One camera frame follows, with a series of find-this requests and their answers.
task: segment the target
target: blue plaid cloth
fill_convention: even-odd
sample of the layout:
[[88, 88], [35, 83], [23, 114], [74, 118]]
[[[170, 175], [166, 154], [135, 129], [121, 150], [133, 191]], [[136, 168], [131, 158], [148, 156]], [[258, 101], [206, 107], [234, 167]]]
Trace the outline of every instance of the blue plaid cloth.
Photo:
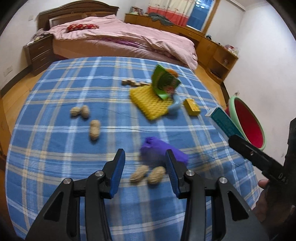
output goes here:
[[[176, 116], [148, 121], [130, 101], [130, 86], [121, 80], [151, 82], [157, 64], [178, 72], [182, 100], [193, 98], [198, 117], [185, 108]], [[71, 118], [70, 109], [88, 105], [90, 118]], [[188, 168], [206, 178], [225, 176], [250, 206], [259, 195], [251, 163], [229, 148], [204, 116], [218, 106], [195, 74], [165, 62], [122, 57], [77, 58], [54, 62], [36, 83], [17, 119], [7, 158], [6, 195], [16, 233], [25, 237], [38, 212], [60, 182], [83, 179], [113, 160], [117, 149], [126, 152], [118, 193], [106, 200], [113, 240], [180, 240], [185, 200], [178, 200], [168, 175], [157, 187], [145, 180], [129, 182], [146, 137], [158, 137], [189, 156]], [[92, 119], [101, 122], [96, 143], [89, 139]], [[211, 236], [207, 199], [206, 239]], [[84, 200], [81, 201], [81, 238], [86, 239]]]

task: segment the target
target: pink comforter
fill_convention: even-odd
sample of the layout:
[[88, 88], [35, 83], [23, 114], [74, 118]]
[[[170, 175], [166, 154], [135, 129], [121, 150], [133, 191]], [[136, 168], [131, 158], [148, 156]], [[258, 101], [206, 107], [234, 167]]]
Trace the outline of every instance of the pink comforter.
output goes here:
[[[85, 29], [67, 33], [66, 29], [74, 23], [93, 23], [100, 26], [99, 29]], [[103, 18], [87, 17], [58, 26], [49, 30], [57, 40], [76, 40], [76, 39], [100, 39], [115, 37], [135, 41], [150, 45], [152, 48], [167, 51], [182, 63], [186, 64], [191, 70], [197, 68], [197, 56], [194, 44], [185, 37], [178, 36], [165, 31], [123, 23], [116, 19], [115, 15]]]

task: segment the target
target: red and white curtain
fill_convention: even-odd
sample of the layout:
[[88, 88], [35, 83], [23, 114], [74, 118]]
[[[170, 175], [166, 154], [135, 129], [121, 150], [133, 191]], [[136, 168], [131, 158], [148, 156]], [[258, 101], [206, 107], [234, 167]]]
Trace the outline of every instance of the red and white curtain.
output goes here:
[[174, 24], [186, 26], [196, 0], [150, 0], [148, 13], [155, 12]]

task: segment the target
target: purple object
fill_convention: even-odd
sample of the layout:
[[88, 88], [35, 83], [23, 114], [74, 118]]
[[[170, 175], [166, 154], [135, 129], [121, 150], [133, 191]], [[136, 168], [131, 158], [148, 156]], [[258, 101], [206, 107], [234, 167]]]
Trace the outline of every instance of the purple object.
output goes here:
[[166, 150], [171, 149], [176, 160], [188, 164], [188, 156], [168, 143], [159, 140], [156, 137], [147, 137], [143, 143], [140, 152], [145, 161], [165, 161]]

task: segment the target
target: screw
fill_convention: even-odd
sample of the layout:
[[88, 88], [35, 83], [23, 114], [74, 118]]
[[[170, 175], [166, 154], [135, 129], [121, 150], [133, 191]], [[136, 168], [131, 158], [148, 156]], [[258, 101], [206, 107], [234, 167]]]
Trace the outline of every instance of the screw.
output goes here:
[[227, 183], [227, 178], [225, 178], [225, 177], [221, 177], [221, 178], [219, 178], [219, 182], [220, 183], [223, 183], [223, 184], [225, 184], [225, 183]]
[[70, 183], [71, 183], [71, 179], [70, 179], [70, 178], [65, 178], [65, 179], [63, 180], [63, 183], [64, 183], [64, 184], [70, 184]]
[[187, 170], [185, 173], [187, 176], [190, 176], [190, 177], [192, 177], [194, 175], [194, 171], [192, 171], [192, 170]]
[[104, 175], [104, 172], [103, 172], [103, 171], [97, 171], [97, 172], [95, 173], [95, 175], [96, 175], [97, 177], [101, 177], [102, 175]]

